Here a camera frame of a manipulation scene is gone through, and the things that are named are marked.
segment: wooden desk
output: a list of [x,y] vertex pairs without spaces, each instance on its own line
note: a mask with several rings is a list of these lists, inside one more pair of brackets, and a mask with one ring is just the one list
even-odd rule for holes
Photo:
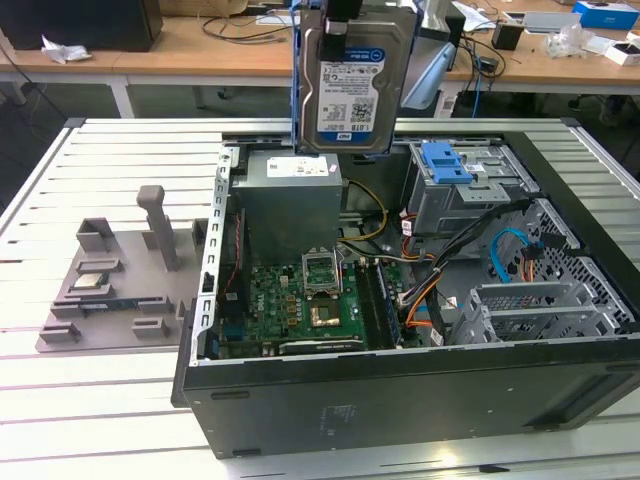
[[[480,2],[481,7],[491,11]],[[491,5],[502,11],[550,11],[570,12],[571,7],[551,0],[514,0],[504,3],[491,0]],[[593,30],[599,36],[623,40],[627,34],[621,30]],[[493,30],[476,32],[473,38],[491,44]],[[503,51],[507,66],[504,74],[496,79],[492,90],[551,92],[551,93],[640,93],[640,68],[622,67],[611,60],[587,52],[586,58],[551,58],[544,47],[545,35],[523,33],[515,51]],[[480,54],[493,56],[479,46]],[[471,59],[465,52],[456,57],[455,69],[448,80],[468,81],[471,75]]]
[[[570,11],[571,7],[552,0],[480,0],[502,11]],[[17,63],[36,82],[102,83],[109,85],[122,117],[133,117],[127,86],[193,85],[193,86],[289,86],[292,59],[290,32],[279,32],[282,43],[268,45],[236,45],[202,33],[203,20],[193,17],[165,18],[162,34],[147,53],[94,52],[85,62],[59,65],[41,52],[18,52]],[[218,31],[217,22],[211,25]],[[229,26],[227,35],[247,35],[273,29],[273,25],[251,25],[241,29]],[[474,38],[490,43],[492,31],[477,32]],[[600,30],[601,36],[622,39],[626,32]],[[586,58],[552,59],[545,52],[544,35],[523,34],[514,52],[501,52],[507,68],[492,90],[509,92],[640,94],[640,68],[621,67],[612,61],[588,53]],[[456,64],[441,86],[436,116],[451,115],[455,99],[468,82],[471,62],[459,52]],[[19,81],[20,75],[4,58],[0,58],[0,81]]]
[[[247,19],[234,20],[245,23]],[[238,45],[209,37],[202,32],[203,20],[193,17],[165,18],[162,35],[148,53],[124,52],[113,71],[146,75],[207,75],[291,78],[291,32],[274,34],[282,43]],[[219,32],[222,24],[208,28]],[[229,26],[228,36],[268,32],[281,25]]]

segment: blue box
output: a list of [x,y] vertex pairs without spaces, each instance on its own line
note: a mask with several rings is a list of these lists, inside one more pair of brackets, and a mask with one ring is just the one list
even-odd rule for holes
[[626,3],[609,3],[597,7],[588,2],[577,2],[573,13],[581,13],[580,24],[585,28],[611,28],[631,30],[640,12]]

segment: black box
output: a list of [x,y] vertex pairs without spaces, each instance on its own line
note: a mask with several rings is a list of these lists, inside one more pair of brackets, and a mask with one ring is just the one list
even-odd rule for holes
[[44,35],[89,50],[146,52],[162,29],[158,0],[0,0],[0,28],[17,50]]
[[523,30],[523,25],[499,22],[491,37],[491,45],[498,50],[515,50]]

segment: motherboard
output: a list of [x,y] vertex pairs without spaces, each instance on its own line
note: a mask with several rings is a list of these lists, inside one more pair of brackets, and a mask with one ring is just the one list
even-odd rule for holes
[[[314,353],[318,348],[352,351],[376,347],[379,340],[368,338],[375,332],[367,335],[376,330],[367,324],[375,319],[366,318],[373,299],[369,288],[363,288],[362,278],[366,272],[375,275],[376,287],[384,287],[393,304],[404,289],[400,266],[395,262],[333,265],[306,260],[251,269],[248,321],[223,327],[223,346],[229,358]],[[382,322],[389,331],[398,331],[395,315],[384,316]],[[390,333],[386,336],[393,341]]]

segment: hard drive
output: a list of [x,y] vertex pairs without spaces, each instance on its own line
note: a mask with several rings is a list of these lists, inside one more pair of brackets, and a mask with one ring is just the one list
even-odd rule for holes
[[363,7],[358,19],[349,21],[342,62],[319,60],[321,11],[302,10],[300,15],[299,152],[387,152],[416,14],[409,8]]

